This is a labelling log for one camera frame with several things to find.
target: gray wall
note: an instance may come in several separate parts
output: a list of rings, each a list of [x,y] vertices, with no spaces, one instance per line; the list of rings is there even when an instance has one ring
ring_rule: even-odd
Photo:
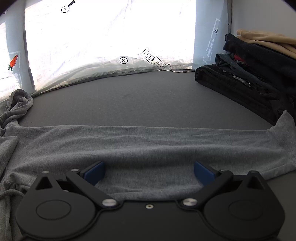
[[[296,38],[296,11],[283,0],[233,0],[231,33],[240,28]]]

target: dark gray folded garment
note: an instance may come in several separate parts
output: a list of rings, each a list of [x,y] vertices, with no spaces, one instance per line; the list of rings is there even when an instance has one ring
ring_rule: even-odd
[[[10,122],[4,137],[14,138],[4,146],[14,152],[0,193],[28,190],[43,170],[58,175],[99,160],[106,163],[106,175],[96,187],[118,200],[189,197],[202,188],[193,172],[196,160],[239,175],[258,170],[266,179],[295,170],[296,127],[287,111],[265,131]],[[0,240],[11,240],[9,215],[10,199],[0,200]]]

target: orange carrot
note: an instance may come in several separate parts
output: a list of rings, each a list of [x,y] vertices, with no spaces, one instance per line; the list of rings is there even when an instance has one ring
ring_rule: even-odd
[[[8,65],[8,70],[12,71],[12,68],[15,66],[16,62],[17,62],[17,55],[12,59],[12,61]]]

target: mattress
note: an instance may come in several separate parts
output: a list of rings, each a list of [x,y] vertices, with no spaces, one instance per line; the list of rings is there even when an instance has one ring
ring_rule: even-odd
[[[57,89],[34,98],[19,120],[21,126],[99,125],[163,126],[265,130],[271,125],[234,101],[194,80],[194,72],[149,72],[98,79]],[[296,172],[269,180],[282,203],[286,221],[282,241],[293,240]],[[14,214],[19,198],[12,199],[13,240],[21,234]]]

